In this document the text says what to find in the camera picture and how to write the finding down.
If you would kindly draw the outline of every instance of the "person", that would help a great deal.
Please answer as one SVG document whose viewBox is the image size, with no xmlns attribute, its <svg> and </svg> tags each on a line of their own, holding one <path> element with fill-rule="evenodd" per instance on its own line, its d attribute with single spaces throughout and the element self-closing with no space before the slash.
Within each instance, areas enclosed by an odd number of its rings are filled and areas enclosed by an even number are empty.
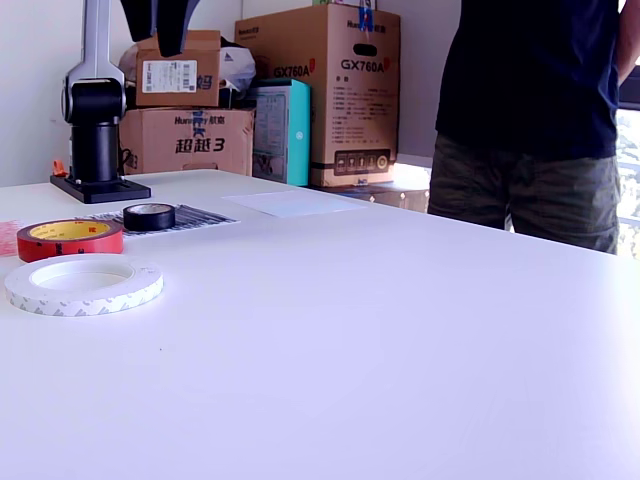
<svg viewBox="0 0 640 480">
<path fill-rule="evenodd" d="M 462 0 L 429 213 L 615 253 L 619 84 L 640 0 Z"/>
</svg>

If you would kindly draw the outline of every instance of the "person's arm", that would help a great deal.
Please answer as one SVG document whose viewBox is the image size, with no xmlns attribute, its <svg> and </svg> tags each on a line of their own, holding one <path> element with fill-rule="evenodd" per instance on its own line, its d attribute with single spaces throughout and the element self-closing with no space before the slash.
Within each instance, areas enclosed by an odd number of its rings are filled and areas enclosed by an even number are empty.
<svg viewBox="0 0 640 480">
<path fill-rule="evenodd" d="M 620 84 L 631 74 L 638 57 L 640 57 L 640 0 L 627 0 L 620 15 L 618 37 Z"/>
</svg>

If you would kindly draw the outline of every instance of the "white tape roll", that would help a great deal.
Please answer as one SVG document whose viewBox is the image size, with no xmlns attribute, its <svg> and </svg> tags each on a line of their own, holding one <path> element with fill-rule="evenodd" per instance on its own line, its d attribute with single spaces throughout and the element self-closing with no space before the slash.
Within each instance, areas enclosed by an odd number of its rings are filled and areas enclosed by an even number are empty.
<svg viewBox="0 0 640 480">
<path fill-rule="evenodd" d="M 26 312 L 84 317 L 138 307 L 162 292 L 160 269 L 125 255 L 69 255 L 30 263 L 5 280 L 9 302 Z"/>
</svg>

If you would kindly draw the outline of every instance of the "cargo shorts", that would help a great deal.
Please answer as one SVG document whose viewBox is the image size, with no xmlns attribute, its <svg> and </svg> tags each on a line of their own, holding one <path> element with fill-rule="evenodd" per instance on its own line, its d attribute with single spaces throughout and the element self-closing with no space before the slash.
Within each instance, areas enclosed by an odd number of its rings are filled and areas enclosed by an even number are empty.
<svg viewBox="0 0 640 480">
<path fill-rule="evenodd" d="M 438 136 L 432 215 L 615 254 L 619 203 L 616 157 L 556 160 Z"/>
</svg>

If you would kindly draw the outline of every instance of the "red tape roll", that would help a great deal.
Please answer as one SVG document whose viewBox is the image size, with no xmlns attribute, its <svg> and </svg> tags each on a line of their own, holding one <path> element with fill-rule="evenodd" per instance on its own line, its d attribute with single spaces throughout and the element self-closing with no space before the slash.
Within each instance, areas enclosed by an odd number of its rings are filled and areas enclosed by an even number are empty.
<svg viewBox="0 0 640 480">
<path fill-rule="evenodd" d="M 18 232 L 18 256 L 30 263 L 79 253 L 122 253 L 122 226 L 111 221 L 63 220 Z"/>
</svg>

